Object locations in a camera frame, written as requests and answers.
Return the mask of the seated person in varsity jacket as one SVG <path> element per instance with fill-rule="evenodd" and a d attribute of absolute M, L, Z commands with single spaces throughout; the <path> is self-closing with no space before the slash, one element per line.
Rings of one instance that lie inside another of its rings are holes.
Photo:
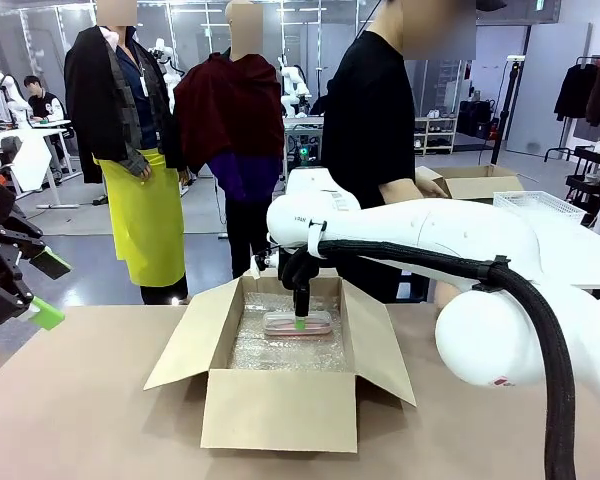
<path fill-rule="evenodd" d="M 54 94 L 42 87 L 37 76 L 26 76 L 23 83 L 30 94 L 28 103 L 32 110 L 31 120 L 33 122 L 56 122 L 65 119 L 65 110 L 62 103 Z M 56 151 L 56 159 L 51 160 L 51 171 L 54 180 L 59 181 L 62 178 L 63 164 L 61 161 L 65 158 L 64 150 L 61 146 L 59 134 L 51 136 L 49 140 Z"/>

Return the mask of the clothes rack with dark garments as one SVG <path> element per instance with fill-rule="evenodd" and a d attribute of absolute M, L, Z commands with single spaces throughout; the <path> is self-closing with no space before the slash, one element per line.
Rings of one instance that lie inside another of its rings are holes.
<path fill-rule="evenodd" d="M 600 57 L 581 56 L 569 67 L 554 107 L 556 120 L 574 124 L 575 139 L 600 140 Z"/>

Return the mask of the white plastic mesh basket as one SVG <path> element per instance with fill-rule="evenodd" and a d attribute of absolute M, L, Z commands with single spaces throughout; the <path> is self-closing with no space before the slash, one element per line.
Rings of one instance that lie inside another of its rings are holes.
<path fill-rule="evenodd" d="M 580 225 L 586 212 L 544 191 L 507 191 L 493 194 L 493 206 L 525 218 L 569 221 Z"/>

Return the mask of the black utility cart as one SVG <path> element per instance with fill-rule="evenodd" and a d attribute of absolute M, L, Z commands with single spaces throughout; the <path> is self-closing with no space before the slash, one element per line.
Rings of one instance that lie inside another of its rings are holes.
<path fill-rule="evenodd" d="M 565 201 L 585 212 L 582 223 L 591 223 L 600 211 L 600 142 L 574 149 L 551 148 L 546 151 L 544 162 L 555 155 L 576 162 L 574 172 L 565 179 L 568 187 Z"/>

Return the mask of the robot stand with green light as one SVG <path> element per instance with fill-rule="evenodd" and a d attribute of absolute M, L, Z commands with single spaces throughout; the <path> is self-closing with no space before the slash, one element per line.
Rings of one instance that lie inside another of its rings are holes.
<path fill-rule="evenodd" d="M 298 167 L 321 165 L 323 116 L 285 117 L 281 182 L 283 192 L 289 185 L 290 172 Z"/>

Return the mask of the white shoe shelf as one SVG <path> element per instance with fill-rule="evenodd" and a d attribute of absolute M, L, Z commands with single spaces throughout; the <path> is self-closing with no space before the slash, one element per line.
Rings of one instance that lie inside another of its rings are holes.
<path fill-rule="evenodd" d="M 415 119 L 414 149 L 417 155 L 451 154 L 455 145 L 457 118 L 441 116 Z"/>

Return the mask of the clear bubble wrap sheet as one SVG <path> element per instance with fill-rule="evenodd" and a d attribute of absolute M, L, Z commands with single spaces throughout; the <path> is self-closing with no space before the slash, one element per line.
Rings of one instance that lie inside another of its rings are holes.
<path fill-rule="evenodd" d="M 236 339 L 228 359 L 229 369 L 298 370 L 345 372 L 348 370 L 342 339 L 339 299 L 313 296 L 311 312 L 327 312 L 333 330 L 325 335 L 269 336 L 264 317 L 268 313 L 290 313 L 293 302 L 287 295 L 250 292 Z"/>

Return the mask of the mannequin with maroon shawl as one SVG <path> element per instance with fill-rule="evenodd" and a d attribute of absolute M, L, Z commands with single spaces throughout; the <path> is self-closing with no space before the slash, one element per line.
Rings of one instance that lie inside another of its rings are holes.
<path fill-rule="evenodd" d="M 188 166 L 208 166 L 224 192 L 231 269 L 240 277 L 269 245 L 284 126 L 277 70 L 262 54 L 262 5 L 230 0 L 225 16 L 229 48 L 189 70 L 175 89 L 174 113 Z"/>

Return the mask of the small open cardboard box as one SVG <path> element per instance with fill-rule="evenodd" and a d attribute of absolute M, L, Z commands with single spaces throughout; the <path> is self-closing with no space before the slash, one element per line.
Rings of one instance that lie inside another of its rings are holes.
<path fill-rule="evenodd" d="M 457 200 L 492 203 L 496 193 L 524 190 L 515 172 L 497 165 L 434 169 L 419 166 L 416 172 Z"/>

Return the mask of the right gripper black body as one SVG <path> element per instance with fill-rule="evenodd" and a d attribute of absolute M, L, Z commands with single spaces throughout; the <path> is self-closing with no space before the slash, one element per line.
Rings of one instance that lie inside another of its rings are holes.
<path fill-rule="evenodd" d="M 319 257 L 311 255 L 306 247 L 294 253 L 282 249 L 279 256 L 278 279 L 287 290 L 310 291 L 310 281 L 319 275 Z"/>

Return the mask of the black bags pile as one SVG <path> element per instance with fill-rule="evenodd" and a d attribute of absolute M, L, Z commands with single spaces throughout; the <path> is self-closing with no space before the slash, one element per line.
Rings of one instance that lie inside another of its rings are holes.
<path fill-rule="evenodd" d="M 461 101 L 457 114 L 458 133 L 486 139 L 493 123 L 494 100 Z"/>

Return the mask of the black tripod stand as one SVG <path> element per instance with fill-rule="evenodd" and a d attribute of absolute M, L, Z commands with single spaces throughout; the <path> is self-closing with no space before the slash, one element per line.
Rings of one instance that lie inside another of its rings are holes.
<path fill-rule="evenodd" d="M 500 120 L 498 123 L 498 129 L 496 138 L 494 141 L 494 146 L 491 154 L 491 165 L 496 165 L 498 163 L 499 153 L 502 147 L 505 128 L 510 116 L 510 108 L 512 104 L 512 98 L 514 94 L 514 90 L 516 87 L 516 82 L 518 81 L 518 77 L 520 75 L 521 69 L 524 65 L 526 56 L 525 55 L 509 55 L 507 57 L 507 62 L 510 63 L 511 69 L 509 72 L 509 81 L 507 84 L 506 95 L 504 98 L 503 108 L 500 114 Z"/>

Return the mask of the white desk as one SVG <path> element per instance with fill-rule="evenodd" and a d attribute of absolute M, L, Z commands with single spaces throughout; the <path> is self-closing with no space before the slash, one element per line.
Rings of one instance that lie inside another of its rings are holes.
<path fill-rule="evenodd" d="M 50 167 L 51 159 L 57 159 L 55 148 L 50 143 L 50 137 L 59 135 L 70 172 L 68 179 L 79 175 L 79 172 L 75 171 L 72 167 L 71 158 L 66 151 L 64 138 L 62 136 L 62 133 L 65 131 L 65 126 L 68 126 L 69 124 L 69 120 L 62 120 L 41 125 L 36 124 L 31 128 L 17 128 L 0 131 L 0 146 L 2 139 L 11 136 L 18 138 L 22 142 L 21 148 L 15 155 L 12 167 L 12 183 L 15 187 L 17 199 L 24 198 L 39 190 L 43 184 L 43 180 L 46 179 L 51 189 L 52 202 L 49 204 L 37 205 L 37 209 L 78 208 L 78 205 L 76 204 L 62 203 Z"/>

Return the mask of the person left forearm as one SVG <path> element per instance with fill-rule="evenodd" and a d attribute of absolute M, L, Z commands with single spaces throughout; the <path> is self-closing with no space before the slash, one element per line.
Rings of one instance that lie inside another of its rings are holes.
<path fill-rule="evenodd" d="M 399 179 L 379 186 L 385 204 L 395 204 L 424 197 L 422 182 L 416 178 Z"/>

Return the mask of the open cardboard shipping box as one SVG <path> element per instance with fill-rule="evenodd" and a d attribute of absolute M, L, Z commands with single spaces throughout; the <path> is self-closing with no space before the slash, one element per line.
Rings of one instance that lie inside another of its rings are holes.
<path fill-rule="evenodd" d="M 292 300 L 273 270 L 195 295 L 146 381 L 151 389 L 207 375 L 203 447 L 353 453 L 358 378 L 414 402 L 387 308 L 330 270 L 311 281 L 310 294 L 339 299 L 347 371 L 229 369 L 250 292 Z"/>

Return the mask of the person in black t-shirt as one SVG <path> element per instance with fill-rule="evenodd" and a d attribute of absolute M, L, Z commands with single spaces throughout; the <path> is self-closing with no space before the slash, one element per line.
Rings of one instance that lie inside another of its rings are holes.
<path fill-rule="evenodd" d="M 404 55 L 440 41 L 462 14 L 504 0 L 378 0 L 370 25 L 348 47 L 328 84 L 322 165 L 361 208 L 387 205 L 379 186 L 418 178 L 424 197 L 445 192 L 417 174 L 415 107 Z"/>

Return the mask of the person left hand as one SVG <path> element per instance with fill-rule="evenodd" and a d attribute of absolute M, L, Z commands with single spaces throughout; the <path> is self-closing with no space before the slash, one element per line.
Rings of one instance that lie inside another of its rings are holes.
<path fill-rule="evenodd" d="M 448 283 L 437 282 L 433 296 L 436 311 L 440 313 L 446 305 L 460 294 L 461 291 L 457 287 Z"/>

